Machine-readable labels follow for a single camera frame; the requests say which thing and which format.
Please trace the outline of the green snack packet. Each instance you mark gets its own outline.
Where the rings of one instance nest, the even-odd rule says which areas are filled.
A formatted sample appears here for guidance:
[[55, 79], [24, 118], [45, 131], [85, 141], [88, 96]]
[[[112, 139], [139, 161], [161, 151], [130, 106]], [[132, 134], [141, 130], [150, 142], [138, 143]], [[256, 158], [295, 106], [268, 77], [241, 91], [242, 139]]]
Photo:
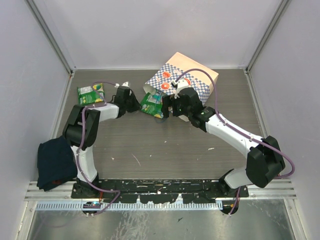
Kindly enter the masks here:
[[163, 119], [163, 96], [165, 96], [165, 93], [162, 91], [148, 92], [140, 103], [141, 111], [155, 118]]
[[94, 84], [93, 87], [85, 86], [77, 88], [78, 104], [81, 106], [102, 102], [104, 96], [105, 91], [102, 83]]

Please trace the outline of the checkered paper bag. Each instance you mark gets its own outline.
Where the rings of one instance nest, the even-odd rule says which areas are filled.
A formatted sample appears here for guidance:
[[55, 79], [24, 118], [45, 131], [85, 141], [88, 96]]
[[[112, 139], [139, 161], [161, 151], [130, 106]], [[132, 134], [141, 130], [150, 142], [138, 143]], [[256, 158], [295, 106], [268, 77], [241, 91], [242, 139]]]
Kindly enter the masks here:
[[198, 93], [203, 104], [207, 102], [214, 91], [212, 82], [217, 82], [219, 74], [196, 62], [195, 60], [176, 52], [143, 86], [145, 93], [162, 91], [165, 95], [172, 95], [175, 89], [172, 80], [179, 76], [190, 81], [190, 87]]

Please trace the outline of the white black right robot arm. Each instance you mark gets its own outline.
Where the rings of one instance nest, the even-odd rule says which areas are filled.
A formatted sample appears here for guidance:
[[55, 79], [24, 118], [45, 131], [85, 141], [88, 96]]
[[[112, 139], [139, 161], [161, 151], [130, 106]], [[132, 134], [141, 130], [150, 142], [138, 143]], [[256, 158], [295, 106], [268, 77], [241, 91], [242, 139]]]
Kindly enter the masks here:
[[246, 158], [245, 166], [231, 169], [219, 178], [218, 188], [225, 197], [231, 197], [242, 186], [266, 187], [286, 166], [274, 137], [251, 134], [227, 121], [214, 108], [204, 106], [191, 87], [177, 95], [162, 97], [161, 111], [164, 118], [168, 118], [169, 113], [187, 117], [194, 127], [222, 139]]

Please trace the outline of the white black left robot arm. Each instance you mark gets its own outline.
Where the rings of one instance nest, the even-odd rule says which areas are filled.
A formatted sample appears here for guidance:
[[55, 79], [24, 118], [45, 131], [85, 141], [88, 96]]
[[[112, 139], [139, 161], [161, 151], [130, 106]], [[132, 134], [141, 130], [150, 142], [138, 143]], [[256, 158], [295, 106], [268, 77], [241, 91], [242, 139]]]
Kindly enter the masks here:
[[95, 198], [99, 193], [112, 193], [116, 196], [120, 194], [119, 190], [102, 189], [99, 185], [99, 174], [95, 167], [93, 154], [99, 124], [141, 109], [129, 82], [115, 86], [116, 94], [111, 102], [102, 101], [89, 106], [75, 105], [62, 131], [63, 137], [74, 154], [77, 168], [73, 191], [77, 194], [84, 194], [88, 198]]

